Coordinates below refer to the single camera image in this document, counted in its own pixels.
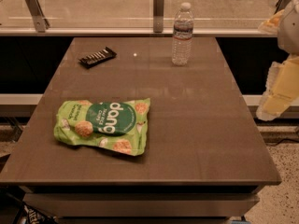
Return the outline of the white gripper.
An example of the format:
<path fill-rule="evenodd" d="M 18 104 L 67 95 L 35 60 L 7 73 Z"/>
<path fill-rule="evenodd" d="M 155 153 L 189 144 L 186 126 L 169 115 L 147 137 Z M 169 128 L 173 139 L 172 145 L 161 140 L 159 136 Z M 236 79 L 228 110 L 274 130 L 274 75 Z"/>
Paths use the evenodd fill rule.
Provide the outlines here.
<path fill-rule="evenodd" d="M 284 10 L 263 21 L 258 30 L 278 33 L 278 46 L 289 54 L 299 54 L 299 0 L 291 0 Z M 278 118 L 298 97 L 299 57 L 290 55 L 283 63 L 272 62 L 256 116 L 263 121 Z"/>

